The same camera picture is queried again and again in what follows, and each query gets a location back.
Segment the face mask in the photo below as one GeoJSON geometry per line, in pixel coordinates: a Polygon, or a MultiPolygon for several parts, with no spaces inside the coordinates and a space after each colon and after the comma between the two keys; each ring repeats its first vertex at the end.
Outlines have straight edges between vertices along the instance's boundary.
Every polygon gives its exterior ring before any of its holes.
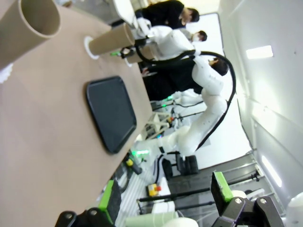
{"type": "Polygon", "coordinates": [[[200,38],[199,38],[199,34],[194,34],[193,35],[193,42],[198,42],[198,41],[200,41],[200,38]]]}

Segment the black tray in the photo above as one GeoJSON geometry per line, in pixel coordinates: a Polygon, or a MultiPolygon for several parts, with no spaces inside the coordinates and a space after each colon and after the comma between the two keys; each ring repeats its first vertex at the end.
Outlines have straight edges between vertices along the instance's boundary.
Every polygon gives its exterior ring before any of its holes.
{"type": "Polygon", "coordinates": [[[123,80],[114,76],[92,81],[86,97],[105,147],[110,153],[118,153],[137,126],[123,80]]]}

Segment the cardboard tube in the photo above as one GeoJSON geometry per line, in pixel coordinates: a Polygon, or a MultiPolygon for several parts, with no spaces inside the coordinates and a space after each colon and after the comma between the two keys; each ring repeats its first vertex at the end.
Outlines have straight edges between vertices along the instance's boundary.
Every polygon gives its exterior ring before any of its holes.
{"type": "Polygon", "coordinates": [[[16,0],[0,20],[0,70],[59,29],[60,14],[52,0],[16,0]]]}
{"type": "Polygon", "coordinates": [[[93,55],[100,55],[132,45],[134,45],[132,31],[128,24],[123,23],[91,41],[89,49],[93,55]]]}
{"type": "MultiPolygon", "coordinates": [[[[153,55],[151,48],[149,46],[144,46],[141,49],[142,55],[147,59],[153,59],[155,56],[153,55]]],[[[142,59],[138,56],[137,53],[135,53],[133,56],[127,58],[128,63],[138,63],[142,62],[142,59]]]]}

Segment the beige table surface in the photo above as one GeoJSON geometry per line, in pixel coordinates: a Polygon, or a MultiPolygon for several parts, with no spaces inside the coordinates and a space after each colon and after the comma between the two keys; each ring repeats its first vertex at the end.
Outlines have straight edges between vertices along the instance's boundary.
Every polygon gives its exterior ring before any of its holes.
{"type": "MultiPolygon", "coordinates": [[[[0,0],[0,17],[11,0],[0,0]]],[[[83,47],[109,26],[60,8],[62,28],[17,60],[0,84],[0,226],[53,227],[62,211],[95,201],[152,114],[137,66],[83,47]],[[137,128],[117,155],[105,152],[84,96],[86,82],[120,75],[137,128]]]]}

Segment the black jacket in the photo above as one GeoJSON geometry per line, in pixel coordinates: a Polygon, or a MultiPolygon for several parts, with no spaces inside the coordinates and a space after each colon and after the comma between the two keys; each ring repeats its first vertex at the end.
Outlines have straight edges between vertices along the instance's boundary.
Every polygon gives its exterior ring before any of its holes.
{"type": "Polygon", "coordinates": [[[172,29],[184,27],[179,17],[184,5],[177,0],[168,0],[142,9],[142,15],[150,20],[151,26],[164,25],[172,29]]]}
{"type": "Polygon", "coordinates": [[[200,94],[202,87],[194,82],[192,71],[195,62],[186,58],[170,64],[160,64],[148,67],[149,72],[156,72],[153,76],[144,77],[144,84],[150,100],[162,100],[176,91],[194,89],[200,94]]]}

